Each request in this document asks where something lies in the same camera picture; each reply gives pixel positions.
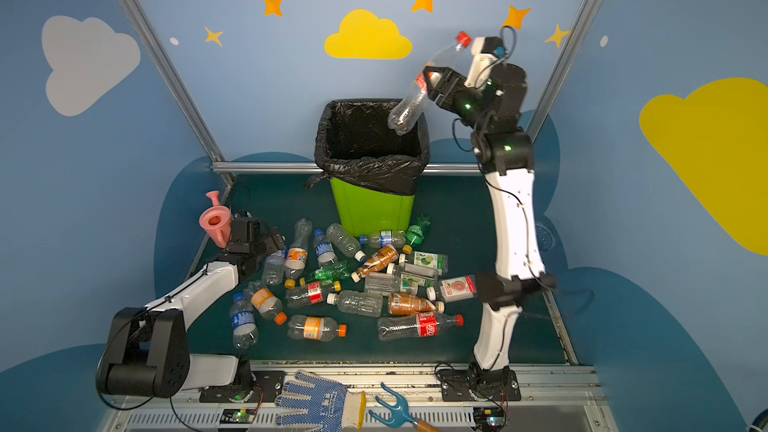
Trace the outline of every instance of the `trash can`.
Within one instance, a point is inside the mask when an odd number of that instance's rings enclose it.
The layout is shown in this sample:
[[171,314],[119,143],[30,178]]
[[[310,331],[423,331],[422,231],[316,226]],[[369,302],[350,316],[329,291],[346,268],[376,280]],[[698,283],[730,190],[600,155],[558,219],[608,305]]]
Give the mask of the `trash can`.
[[407,229],[416,180],[429,162],[424,116],[398,136],[387,127],[398,99],[334,100],[322,111],[315,163],[322,173],[307,187],[329,178],[342,226],[355,236]]

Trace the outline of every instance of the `dark green surface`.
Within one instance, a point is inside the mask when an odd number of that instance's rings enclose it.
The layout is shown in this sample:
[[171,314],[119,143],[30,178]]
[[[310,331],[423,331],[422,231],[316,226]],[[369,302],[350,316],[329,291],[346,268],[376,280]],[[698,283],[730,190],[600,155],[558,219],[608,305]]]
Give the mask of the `dark green surface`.
[[[293,226],[299,218],[312,220],[315,228],[327,228],[338,222],[336,204],[328,181],[312,189],[302,185],[307,176],[239,176],[232,195],[232,209],[247,207],[251,215],[262,218],[269,226],[279,227],[286,241],[293,240]],[[496,239],[493,210],[485,183],[476,176],[436,177],[419,179],[413,217],[420,213],[432,217],[432,230],[418,250],[447,254],[450,257],[450,276],[493,271]],[[209,241],[202,260],[210,260],[218,248]],[[306,270],[317,266],[313,252]],[[255,274],[260,278],[261,271]],[[189,329],[190,350],[197,354],[232,354],[232,331],[229,307],[232,295],[245,288],[240,284],[235,291],[225,294],[203,313]],[[351,279],[342,281],[342,287],[362,290],[362,283]],[[272,288],[278,298],[285,297],[282,286]],[[510,346],[513,363],[562,364],[563,351],[548,320],[548,312],[541,295],[531,298],[518,320]],[[376,335],[376,320],[354,314],[344,314],[335,306],[325,303],[300,309],[286,310],[289,316],[304,314],[333,317],[347,324],[346,338],[331,342],[296,341],[289,339],[286,326],[278,326],[257,316],[259,343],[247,351],[255,360],[329,360],[335,362],[434,362],[447,360],[466,362],[472,359],[472,348],[480,330],[482,306],[479,300],[446,305],[447,314],[462,314],[464,327],[454,328],[434,338],[410,338],[381,342]]]

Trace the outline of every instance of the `star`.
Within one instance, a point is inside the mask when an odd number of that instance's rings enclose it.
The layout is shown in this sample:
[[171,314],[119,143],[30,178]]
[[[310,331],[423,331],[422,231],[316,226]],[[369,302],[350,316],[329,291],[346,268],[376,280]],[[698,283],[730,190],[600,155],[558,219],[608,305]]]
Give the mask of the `star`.
[[413,8],[411,9],[411,12],[416,12],[417,10],[426,10],[427,12],[432,12],[432,1],[433,0],[416,0],[416,3],[413,5]]
[[208,27],[205,28],[205,31],[208,33],[208,38],[205,40],[206,42],[215,42],[219,44],[219,47],[221,47],[221,42],[219,42],[219,35],[223,34],[223,32],[216,32],[214,34],[210,30],[208,30]]
[[525,15],[530,11],[531,9],[517,10],[513,6],[509,6],[509,17],[507,17],[507,20],[502,27],[512,26],[515,29],[520,30],[521,27],[523,27],[523,19],[525,18]]
[[283,13],[280,12],[280,2],[283,2],[283,0],[264,0],[264,4],[266,4],[264,15],[275,14],[282,17]]
[[570,34],[570,30],[560,30],[560,24],[557,24],[554,26],[554,35],[552,37],[546,39],[544,42],[554,42],[558,44],[558,48],[560,48],[560,44],[563,40],[563,37]]

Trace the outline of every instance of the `glove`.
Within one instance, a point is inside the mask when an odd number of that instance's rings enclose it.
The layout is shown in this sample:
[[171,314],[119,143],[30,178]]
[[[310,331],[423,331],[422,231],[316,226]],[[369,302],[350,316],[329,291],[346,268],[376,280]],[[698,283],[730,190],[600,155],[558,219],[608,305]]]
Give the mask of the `glove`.
[[277,427],[308,427],[303,432],[341,432],[347,427],[360,430],[366,395],[349,392],[335,380],[298,370],[275,399],[275,406],[289,409],[277,414]]

